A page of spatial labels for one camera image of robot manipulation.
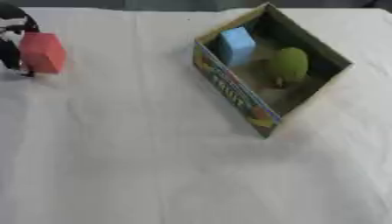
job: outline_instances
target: green ball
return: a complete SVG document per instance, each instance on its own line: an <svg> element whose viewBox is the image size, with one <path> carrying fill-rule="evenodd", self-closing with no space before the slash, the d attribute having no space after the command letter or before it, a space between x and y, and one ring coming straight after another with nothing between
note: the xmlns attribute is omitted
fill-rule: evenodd
<svg viewBox="0 0 392 224"><path fill-rule="evenodd" d="M295 47L284 48L267 62L267 72L277 83L298 83L308 72L306 52Z"/></svg>

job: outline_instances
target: table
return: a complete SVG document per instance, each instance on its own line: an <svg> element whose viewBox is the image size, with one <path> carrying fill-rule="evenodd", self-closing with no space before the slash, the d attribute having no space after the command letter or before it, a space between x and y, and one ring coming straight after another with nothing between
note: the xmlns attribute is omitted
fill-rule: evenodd
<svg viewBox="0 0 392 224"><path fill-rule="evenodd" d="M392 16L284 10L355 65L262 140L192 66L246 10L27 9L64 72L0 81L10 224L390 223Z"/></svg>

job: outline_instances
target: open box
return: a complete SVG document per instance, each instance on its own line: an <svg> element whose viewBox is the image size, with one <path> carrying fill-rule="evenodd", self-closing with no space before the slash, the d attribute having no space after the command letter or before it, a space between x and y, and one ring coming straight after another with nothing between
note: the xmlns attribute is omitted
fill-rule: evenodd
<svg viewBox="0 0 392 224"><path fill-rule="evenodd" d="M249 63L227 67L220 60L220 34L240 26L248 31L256 42L256 48ZM275 51L285 47L296 47L306 52L309 58L308 78L295 87L268 87L267 80L260 78L263 77L261 64ZM196 38L193 62L263 137L271 134L282 117L352 64L270 3Z"/></svg>

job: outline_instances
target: foam block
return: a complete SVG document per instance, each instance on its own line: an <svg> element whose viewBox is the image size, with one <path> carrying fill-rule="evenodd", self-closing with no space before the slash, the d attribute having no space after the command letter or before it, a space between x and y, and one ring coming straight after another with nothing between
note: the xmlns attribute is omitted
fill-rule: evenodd
<svg viewBox="0 0 392 224"><path fill-rule="evenodd" d="M58 74L66 60L66 51L51 33L27 32L19 50L22 61L37 73Z"/></svg>
<svg viewBox="0 0 392 224"><path fill-rule="evenodd" d="M220 34L220 59L228 67L249 62L255 48L256 42L243 26Z"/></svg>

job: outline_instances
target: blue cube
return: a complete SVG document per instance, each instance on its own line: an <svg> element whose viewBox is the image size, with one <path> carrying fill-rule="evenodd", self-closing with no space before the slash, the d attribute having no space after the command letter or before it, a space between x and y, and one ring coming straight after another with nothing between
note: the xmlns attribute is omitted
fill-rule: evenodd
<svg viewBox="0 0 392 224"><path fill-rule="evenodd" d="M220 59L228 67L235 67L250 61L256 42L242 26L220 33Z"/></svg>

